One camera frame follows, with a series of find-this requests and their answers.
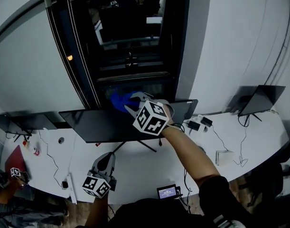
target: floor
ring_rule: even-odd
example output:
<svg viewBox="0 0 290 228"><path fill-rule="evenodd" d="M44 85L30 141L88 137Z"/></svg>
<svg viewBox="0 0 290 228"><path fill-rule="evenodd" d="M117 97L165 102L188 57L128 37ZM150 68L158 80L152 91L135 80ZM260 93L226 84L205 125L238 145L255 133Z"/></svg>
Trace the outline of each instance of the floor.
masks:
<svg viewBox="0 0 290 228"><path fill-rule="evenodd" d="M252 212L253 208L247 207L247 203L250 202L251 199L251 193L248 189L239 190L239 185L245 183L245 177L248 174L245 174L242 177L239 177L233 181L231 181L230 189L233 192L234 196L237 198L237 200L249 211ZM193 214L203 214L201 207L199 205L199 196L192 195L189 201L189 204L191 206L191 213ZM114 210L114 212L117 211L117 209L120 207L120 205L111 205L111 208ZM64 228L75 228L78 225L84 225L86 222L86 219L88 217L88 214L90 212L91 203L78 203L77 205L74 205L72 203L68 204L70 216L65 219L64 222ZM113 213L111 209L109 208L109 218L112 219ZM38 228L56 228L57 226L52 225L43 225L39 224Z"/></svg>

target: blue cloth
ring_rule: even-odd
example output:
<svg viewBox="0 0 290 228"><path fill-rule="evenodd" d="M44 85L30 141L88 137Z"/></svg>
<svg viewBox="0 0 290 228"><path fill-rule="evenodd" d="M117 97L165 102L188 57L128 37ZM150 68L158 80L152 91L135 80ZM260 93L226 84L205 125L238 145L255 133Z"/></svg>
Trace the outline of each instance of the blue cloth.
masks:
<svg viewBox="0 0 290 228"><path fill-rule="evenodd" d="M140 102L136 102L136 101L131 101L130 97L136 93L138 91L133 91L131 93L125 94L125 95L119 95L117 92L111 95L111 102L113 104L113 106L121 111L121 112L126 112L128 113L128 111L126 110L126 108L124 107L125 105L127 106L134 106L134 107L139 107L140 106Z"/></svg>

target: forearm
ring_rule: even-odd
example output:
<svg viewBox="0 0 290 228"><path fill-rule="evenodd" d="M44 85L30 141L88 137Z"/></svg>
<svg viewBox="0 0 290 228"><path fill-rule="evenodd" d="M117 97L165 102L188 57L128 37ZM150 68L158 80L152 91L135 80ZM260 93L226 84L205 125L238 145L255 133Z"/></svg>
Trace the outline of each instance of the forearm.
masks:
<svg viewBox="0 0 290 228"><path fill-rule="evenodd" d="M90 214L86 221L85 227L99 228L104 227L108 222L108 194L102 199L95 198L91 207Z"/></svg>
<svg viewBox="0 0 290 228"><path fill-rule="evenodd" d="M206 179L220 175L209 157L182 131L168 127L162 134L173 146L179 160L198 187Z"/></svg>
<svg viewBox="0 0 290 228"><path fill-rule="evenodd" d="M7 204L8 201L14 196L17 189L20 188L18 181L13 180L6 186L5 189L0 191L0 203Z"/></svg>

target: white cube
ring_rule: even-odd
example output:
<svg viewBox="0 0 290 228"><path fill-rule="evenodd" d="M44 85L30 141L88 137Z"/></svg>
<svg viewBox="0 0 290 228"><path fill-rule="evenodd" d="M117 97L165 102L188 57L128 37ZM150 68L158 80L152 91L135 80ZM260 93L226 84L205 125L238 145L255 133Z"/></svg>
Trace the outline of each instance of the white cube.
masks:
<svg viewBox="0 0 290 228"><path fill-rule="evenodd" d="M146 101L135 119L133 126L140 132L158 136L168 123L169 118L162 103Z"/></svg>
<svg viewBox="0 0 290 228"><path fill-rule="evenodd" d="M11 168L11 177L13 176L17 176L17 177L20 177L20 171L18 168Z"/></svg>
<svg viewBox="0 0 290 228"><path fill-rule="evenodd" d="M88 175L82 186L82 189L84 189L86 193L100 199L105 196L110 188L110 185L105 181L105 179Z"/></svg>

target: monitor stand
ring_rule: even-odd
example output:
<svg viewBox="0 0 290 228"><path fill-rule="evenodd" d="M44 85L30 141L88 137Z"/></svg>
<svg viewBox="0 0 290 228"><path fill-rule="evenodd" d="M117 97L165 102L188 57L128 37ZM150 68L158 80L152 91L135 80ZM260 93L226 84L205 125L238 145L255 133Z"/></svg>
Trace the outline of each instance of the monitor stand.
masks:
<svg viewBox="0 0 290 228"><path fill-rule="evenodd" d="M255 114L252 114L256 119L258 119L259 121L262 121L260 118L258 118ZM246 123L248 121L248 118L249 118L250 115L247 115L246 117L246 121L245 121L245 124L244 124L244 127L246 126Z"/></svg>
<svg viewBox="0 0 290 228"><path fill-rule="evenodd" d="M142 141L139 141L137 140L137 142L141 143L142 145L146 146L148 149L151 149L152 151L156 152L156 150L152 149L150 146L148 146L147 144L145 144L144 142ZM126 143L125 142L122 142L112 153L115 153L119 148L121 148L124 144Z"/></svg>

